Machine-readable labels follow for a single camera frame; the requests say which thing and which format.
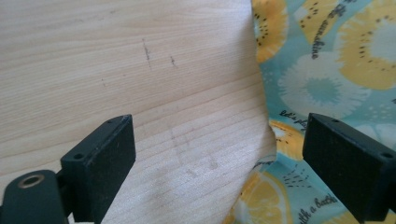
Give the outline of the fruit-print blue yellow cloth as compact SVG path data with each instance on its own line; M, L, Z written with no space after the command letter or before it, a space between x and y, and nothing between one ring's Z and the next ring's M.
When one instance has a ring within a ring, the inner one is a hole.
M358 224L303 160L309 114L396 151L396 0L251 0L276 136L223 224Z

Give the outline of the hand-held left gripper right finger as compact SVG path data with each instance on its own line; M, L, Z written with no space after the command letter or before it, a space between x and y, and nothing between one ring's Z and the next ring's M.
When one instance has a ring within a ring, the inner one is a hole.
M303 157L360 223L396 213L396 151L338 119L311 113Z

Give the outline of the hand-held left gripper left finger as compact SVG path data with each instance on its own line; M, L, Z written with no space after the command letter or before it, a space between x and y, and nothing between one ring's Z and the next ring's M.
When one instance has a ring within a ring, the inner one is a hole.
M61 158L76 222L100 224L135 162L133 118L109 119Z

